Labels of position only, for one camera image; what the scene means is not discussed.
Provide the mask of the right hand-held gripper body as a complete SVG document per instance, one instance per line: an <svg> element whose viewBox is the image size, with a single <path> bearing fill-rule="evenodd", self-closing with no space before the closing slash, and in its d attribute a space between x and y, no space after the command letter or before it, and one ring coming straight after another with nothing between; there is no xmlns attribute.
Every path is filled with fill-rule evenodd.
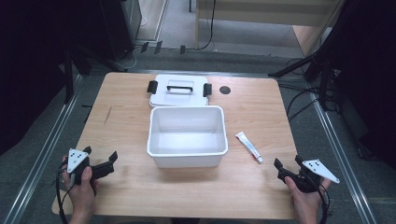
<svg viewBox="0 0 396 224"><path fill-rule="evenodd" d="M339 184L340 179L336 177L320 160L304 161L298 174L283 168L278 170L277 177L285 182L290 177L297 188L303 193L311 193L318 190L321 179L325 178L333 183Z"/></svg>

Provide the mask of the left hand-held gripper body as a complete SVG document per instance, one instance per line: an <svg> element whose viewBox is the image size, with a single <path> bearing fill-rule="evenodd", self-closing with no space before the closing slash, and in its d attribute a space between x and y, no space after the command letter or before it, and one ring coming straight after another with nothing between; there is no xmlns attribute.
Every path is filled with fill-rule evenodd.
<svg viewBox="0 0 396 224"><path fill-rule="evenodd" d="M82 173L86 167L92 168L92 179L99 179L114 172L114 162L105 161L97 165L91 165L90 155L83 150L73 148L69 150L66 171L69 173L73 185L81 184Z"/></svg>

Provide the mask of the person's right hand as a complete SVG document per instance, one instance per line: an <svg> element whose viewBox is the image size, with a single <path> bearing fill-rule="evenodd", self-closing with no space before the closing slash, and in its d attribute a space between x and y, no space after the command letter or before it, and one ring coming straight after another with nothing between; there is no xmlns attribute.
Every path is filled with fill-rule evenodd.
<svg viewBox="0 0 396 224"><path fill-rule="evenodd" d="M317 217L321 199L318 193L301 192L290 177L285 178L294 205L295 217Z"/></svg>

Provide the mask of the person's left hand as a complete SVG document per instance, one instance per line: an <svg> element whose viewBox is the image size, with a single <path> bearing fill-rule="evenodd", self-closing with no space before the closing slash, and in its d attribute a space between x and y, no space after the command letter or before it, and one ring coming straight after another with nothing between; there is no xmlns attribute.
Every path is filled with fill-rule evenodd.
<svg viewBox="0 0 396 224"><path fill-rule="evenodd" d="M81 184L70 188L70 177L67 172L62 174L69 198L72 202L73 213L76 215L91 216L95 210L95 196L91 185L92 168L86 167L82 173Z"/></svg>

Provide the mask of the white ointment tube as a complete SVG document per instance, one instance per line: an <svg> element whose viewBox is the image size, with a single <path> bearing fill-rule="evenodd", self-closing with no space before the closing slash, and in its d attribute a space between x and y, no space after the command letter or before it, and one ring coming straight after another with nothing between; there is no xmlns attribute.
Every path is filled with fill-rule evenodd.
<svg viewBox="0 0 396 224"><path fill-rule="evenodd" d="M244 132L237 133L235 137L240 141L240 143L247 149L247 151L252 155L252 157L258 162L263 163L262 155L249 141Z"/></svg>

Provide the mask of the black tripod stand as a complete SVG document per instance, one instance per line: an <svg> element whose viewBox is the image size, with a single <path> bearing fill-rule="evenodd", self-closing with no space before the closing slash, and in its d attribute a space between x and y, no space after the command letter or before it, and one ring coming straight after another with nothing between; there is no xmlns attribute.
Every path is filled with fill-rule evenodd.
<svg viewBox="0 0 396 224"><path fill-rule="evenodd" d="M66 96L64 102L66 104L71 101L72 96L77 91L74 86L72 69L73 67L76 67L81 75L88 75L92 70L88 62L88 58L94 59L101 65L104 65L105 67L109 68L111 71L116 71L116 72L124 71L124 68L122 68L120 65L116 65L115 62L111 62L110 60L101 57L93 50L90 50L81 45L70 44L64 52L64 75L65 75L64 85L66 90Z"/></svg>
<svg viewBox="0 0 396 224"><path fill-rule="evenodd" d="M340 33L343 25L338 21L330 31L328 37L323 44L313 53L301 59L300 61L288 65L286 68L275 73L269 74L269 77L283 77L288 73L303 67L308 64L308 68L304 73L304 79L308 82L314 81L318 76L321 76L320 86L318 91L318 102L324 110L328 110L327 102L327 87L330 74L332 71L331 63L331 47L336 41L336 36Z"/></svg>

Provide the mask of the white plastic storage box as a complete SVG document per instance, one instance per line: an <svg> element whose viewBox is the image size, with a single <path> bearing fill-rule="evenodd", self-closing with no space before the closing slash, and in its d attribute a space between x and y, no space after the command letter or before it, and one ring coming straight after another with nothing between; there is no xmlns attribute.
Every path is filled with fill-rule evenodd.
<svg viewBox="0 0 396 224"><path fill-rule="evenodd" d="M147 153L158 168L216 167L228 148L223 109L217 105L151 110Z"/></svg>

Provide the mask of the dark curtain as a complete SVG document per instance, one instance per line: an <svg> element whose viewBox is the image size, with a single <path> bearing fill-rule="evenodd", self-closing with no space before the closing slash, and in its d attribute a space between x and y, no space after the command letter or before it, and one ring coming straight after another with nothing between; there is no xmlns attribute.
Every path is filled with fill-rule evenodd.
<svg viewBox="0 0 396 224"><path fill-rule="evenodd" d="M0 0L0 155L16 146L67 82L61 70L94 0Z"/></svg>
<svg viewBox="0 0 396 224"><path fill-rule="evenodd" d="M335 83L365 128L360 143L396 170L396 0L346 0Z"/></svg>

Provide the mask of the black cabinet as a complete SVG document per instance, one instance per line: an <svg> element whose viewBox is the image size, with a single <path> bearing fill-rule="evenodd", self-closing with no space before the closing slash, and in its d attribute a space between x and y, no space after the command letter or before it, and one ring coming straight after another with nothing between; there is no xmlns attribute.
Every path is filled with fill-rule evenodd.
<svg viewBox="0 0 396 224"><path fill-rule="evenodd" d="M134 49L142 21L139 0L99 0L104 16L108 55L117 61Z"/></svg>

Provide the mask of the light wooden furniture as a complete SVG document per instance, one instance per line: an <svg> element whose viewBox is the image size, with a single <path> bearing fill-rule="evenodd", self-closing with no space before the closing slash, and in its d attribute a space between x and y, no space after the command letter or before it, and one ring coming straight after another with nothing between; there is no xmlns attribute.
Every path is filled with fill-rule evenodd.
<svg viewBox="0 0 396 224"><path fill-rule="evenodd" d="M332 27L346 0L195 0L196 21L246 21L291 25L300 48L307 56Z"/></svg>

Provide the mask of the metal floor rail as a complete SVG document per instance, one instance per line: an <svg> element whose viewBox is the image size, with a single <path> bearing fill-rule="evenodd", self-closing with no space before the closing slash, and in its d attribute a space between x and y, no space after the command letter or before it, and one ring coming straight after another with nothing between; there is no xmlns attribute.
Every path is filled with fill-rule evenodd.
<svg viewBox="0 0 396 224"><path fill-rule="evenodd" d="M83 82L84 79L82 75L77 75L73 79L72 86L75 88L75 92L71 95L68 103L63 103L59 115L51 126L46 141L32 159L32 166L27 169L27 176L21 184L18 194L16 195L12 206L7 211L2 224L18 224L18 222L21 220L21 217L28 203L30 202L38 182L45 170L45 167L47 166L50 157L58 143L64 126L68 121L72 110L74 109L79 96L80 87Z"/></svg>
<svg viewBox="0 0 396 224"><path fill-rule="evenodd" d="M357 208L362 224L377 224L375 214L369 204L369 201L361 187L360 181L356 177L352 166L347 159L347 154L342 147L338 135L332 125L331 119L327 112L322 109L319 103L319 94L311 93L310 97L314 100L315 109L320 120L321 126L327 135L337 163L340 167L344 182L349 190L352 201Z"/></svg>

